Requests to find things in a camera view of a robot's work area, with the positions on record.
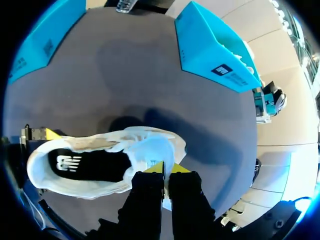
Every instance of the white sneaker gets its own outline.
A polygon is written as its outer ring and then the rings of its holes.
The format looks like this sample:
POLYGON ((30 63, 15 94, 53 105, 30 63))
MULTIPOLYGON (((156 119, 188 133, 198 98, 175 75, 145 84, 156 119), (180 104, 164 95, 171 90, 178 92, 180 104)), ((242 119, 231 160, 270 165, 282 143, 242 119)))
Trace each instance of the white sneaker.
POLYGON ((186 142, 154 127, 133 126, 88 137, 68 137, 40 145, 29 157, 27 174, 39 189, 95 199, 132 188, 137 171, 165 162, 169 176, 185 157, 186 142))

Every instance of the yellow tape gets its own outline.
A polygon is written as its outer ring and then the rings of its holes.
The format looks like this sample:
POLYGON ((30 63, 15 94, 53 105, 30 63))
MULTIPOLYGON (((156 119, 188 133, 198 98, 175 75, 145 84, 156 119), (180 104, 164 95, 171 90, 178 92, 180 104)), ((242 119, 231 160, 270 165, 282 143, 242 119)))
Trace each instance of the yellow tape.
POLYGON ((45 129, 45 138, 47 140, 56 140, 56 139, 61 139, 62 137, 55 133, 54 131, 50 130, 49 128, 45 129))
MULTIPOLYGON (((162 173, 162 162, 159 162, 158 164, 148 168, 147 170, 144 171, 144 173, 162 173)), ((190 173, 190 171, 188 169, 185 169, 183 166, 180 166, 178 164, 174 164, 173 169, 172 169, 172 173, 175 174, 177 172, 181 172, 181 173, 190 173)))

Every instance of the box label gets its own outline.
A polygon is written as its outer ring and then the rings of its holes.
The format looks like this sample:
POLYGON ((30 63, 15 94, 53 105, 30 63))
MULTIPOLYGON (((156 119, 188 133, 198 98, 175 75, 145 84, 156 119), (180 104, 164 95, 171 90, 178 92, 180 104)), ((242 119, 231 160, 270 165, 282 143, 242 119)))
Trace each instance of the box label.
POLYGON ((147 161, 146 167, 147 167, 147 169, 152 168, 153 166, 157 165, 157 164, 160 163, 160 162, 161 162, 161 161, 157 161, 157 160, 147 161))
POLYGON ((216 67, 215 69, 211 70, 211 72, 217 74, 218 76, 224 76, 232 71, 233 70, 231 69, 231 67, 227 66, 226 64, 222 64, 216 67))
POLYGON ((238 85, 239 87, 247 86, 248 83, 242 77, 237 75, 235 72, 231 73, 230 75, 225 77, 226 79, 230 80, 234 84, 238 85))
POLYGON ((13 77, 13 74, 15 74, 18 70, 22 69, 27 65, 26 60, 21 57, 19 58, 13 65, 11 74, 9 75, 9 79, 13 77))

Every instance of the black fisheye border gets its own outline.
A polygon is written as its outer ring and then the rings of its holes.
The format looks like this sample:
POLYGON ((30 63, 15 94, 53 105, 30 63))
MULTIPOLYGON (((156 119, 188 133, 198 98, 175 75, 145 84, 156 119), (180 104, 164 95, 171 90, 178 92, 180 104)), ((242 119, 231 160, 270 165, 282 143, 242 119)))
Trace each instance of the black fisheye border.
MULTIPOLYGON (((3 110, 4 97, 7 80, 14 56, 18 47, 28 35, 38 17, 55 0, 5 0, 1 3, 1 67, 0 67, 0 133, 3 135, 3 110)), ((294 11, 303 19, 309 30, 313 33, 315 40, 320 43, 320 1, 319 0, 282 0, 290 5, 294 11)), ((4 150, 0 150, 0 183, 1 183, 1 218, 2 236, 10 239, 44 239, 38 226, 18 202, 11 184, 8 182, 7 173, 3 168, 4 150)), ((309 217, 290 233, 288 239, 320 239, 320 200, 315 202, 315 208, 309 217)))

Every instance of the new balance logo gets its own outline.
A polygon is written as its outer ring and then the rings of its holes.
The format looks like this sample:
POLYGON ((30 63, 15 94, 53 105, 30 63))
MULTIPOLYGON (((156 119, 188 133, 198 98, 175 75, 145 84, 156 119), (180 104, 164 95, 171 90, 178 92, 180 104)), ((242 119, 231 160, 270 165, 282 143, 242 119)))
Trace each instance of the new balance logo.
POLYGON ((63 156, 60 155, 56 158, 57 164, 56 168, 61 171, 76 172, 79 162, 81 161, 81 156, 63 156))
POLYGON ((215 69, 211 70, 211 72, 213 72, 214 74, 217 74, 219 76, 223 76, 223 75, 228 74, 232 71, 233 70, 225 64, 222 64, 222 65, 216 67, 215 69))

